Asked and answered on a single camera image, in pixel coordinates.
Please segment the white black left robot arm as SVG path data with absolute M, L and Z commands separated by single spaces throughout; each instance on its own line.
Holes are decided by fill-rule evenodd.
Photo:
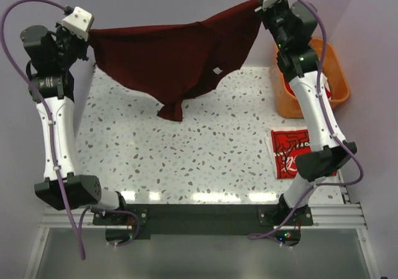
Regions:
M 33 25 L 20 34 L 30 57 L 27 77 L 30 94 L 42 123 L 45 145 L 44 180 L 34 186 L 35 195 L 57 211 L 90 207 L 104 225 L 124 224 L 131 217 L 134 225 L 147 222 L 147 211 L 127 206 L 122 194 L 102 189 L 94 175 L 80 170 L 73 129 L 74 77 L 71 66 L 87 61 L 88 42 L 57 25 L 55 31 Z

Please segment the dark maroon t shirt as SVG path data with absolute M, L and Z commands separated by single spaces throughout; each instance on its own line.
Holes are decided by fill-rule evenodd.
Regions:
M 158 116 L 182 121 L 182 103 L 213 91 L 240 69 L 261 26 L 249 0 L 200 22 L 90 31 L 96 65 L 127 89 L 163 106 Z

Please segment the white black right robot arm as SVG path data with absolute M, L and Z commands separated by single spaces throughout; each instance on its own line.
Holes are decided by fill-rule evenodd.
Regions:
M 297 175 L 279 198 L 272 222 L 303 214 L 316 186 L 337 172 L 357 152 L 333 115 L 323 84 L 319 57 L 310 45 L 317 27 L 315 9 L 301 2 L 264 1 L 258 14 L 277 45 L 277 65 L 288 81 L 305 119 L 311 151 L 295 159 Z

